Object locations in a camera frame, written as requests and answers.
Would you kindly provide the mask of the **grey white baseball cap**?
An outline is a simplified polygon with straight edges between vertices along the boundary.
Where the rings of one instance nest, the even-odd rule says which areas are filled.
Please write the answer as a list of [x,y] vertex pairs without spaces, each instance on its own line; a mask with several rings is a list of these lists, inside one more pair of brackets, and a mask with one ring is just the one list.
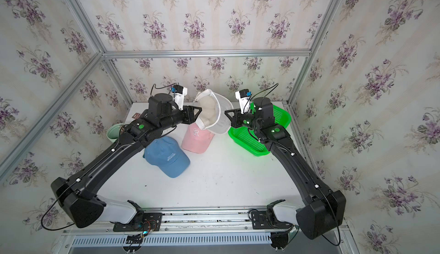
[[225,111],[233,109],[233,104],[226,97],[206,89],[197,93],[193,105],[202,109],[195,121],[200,129],[214,134],[226,134],[231,128],[231,121]]

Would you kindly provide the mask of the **pink baseball cap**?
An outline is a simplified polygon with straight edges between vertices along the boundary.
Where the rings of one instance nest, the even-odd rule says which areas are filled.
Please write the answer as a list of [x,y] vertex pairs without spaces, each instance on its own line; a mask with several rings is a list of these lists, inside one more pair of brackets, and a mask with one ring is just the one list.
[[214,134],[209,130],[202,130],[196,123],[188,126],[182,141],[182,149],[192,153],[202,154],[211,144]]

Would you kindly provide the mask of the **light blue baseball cap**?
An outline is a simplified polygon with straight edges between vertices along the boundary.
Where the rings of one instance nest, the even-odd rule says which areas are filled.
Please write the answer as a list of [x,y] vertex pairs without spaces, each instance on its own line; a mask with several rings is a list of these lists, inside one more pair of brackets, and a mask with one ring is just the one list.
[[143,158],[170,178],[177,178],[190,166],[189,157],[171,137],[155,139],[145,148]]

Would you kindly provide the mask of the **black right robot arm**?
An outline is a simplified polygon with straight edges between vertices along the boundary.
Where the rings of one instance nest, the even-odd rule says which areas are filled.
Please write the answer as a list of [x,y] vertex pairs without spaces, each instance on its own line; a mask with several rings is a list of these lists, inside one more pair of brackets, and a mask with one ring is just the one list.
[[257,141],[283,165],[304,203],[296,213],[296,220],[307,238],[316,239],[342,225],[346,197],[339,190],[333,191],[299,154],[289,132],[276,123],[269,98],[256,98],[253,109],[247,113],[238,108],[226,110],[225,115],[233,128],[252,130]]

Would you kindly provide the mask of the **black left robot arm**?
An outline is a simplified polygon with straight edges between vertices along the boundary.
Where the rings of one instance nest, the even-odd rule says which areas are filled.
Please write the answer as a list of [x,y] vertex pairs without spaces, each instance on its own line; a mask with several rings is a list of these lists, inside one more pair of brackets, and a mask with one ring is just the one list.
[[143,226],[143,209],[133,201],[114,201],[98,194],[100,188],[131,157],[144,150],[163,132],[177,125],[194,123],[202,108],[178,105],[169,94],[156,94],[148,100],[148,108],[126,125],[118,139],[86,167],[69,178],[57,178],[51,189],[59,206],[78,228],[98,221]]

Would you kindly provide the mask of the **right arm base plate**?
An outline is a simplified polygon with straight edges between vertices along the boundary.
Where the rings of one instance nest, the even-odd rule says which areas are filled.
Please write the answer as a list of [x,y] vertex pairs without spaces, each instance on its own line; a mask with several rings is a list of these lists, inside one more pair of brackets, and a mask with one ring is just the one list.
[[290,229],[295,225],[279,221],[272,212],[251,209],[247,213],[253,229]]

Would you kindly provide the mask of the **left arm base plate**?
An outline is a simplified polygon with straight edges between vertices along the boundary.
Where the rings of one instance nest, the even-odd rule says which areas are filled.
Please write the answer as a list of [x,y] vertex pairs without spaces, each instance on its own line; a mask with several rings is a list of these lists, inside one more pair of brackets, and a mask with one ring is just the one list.
[[144,213],[135,216],[128,224],[114,223],[114,232],[159,231],[163,214]]

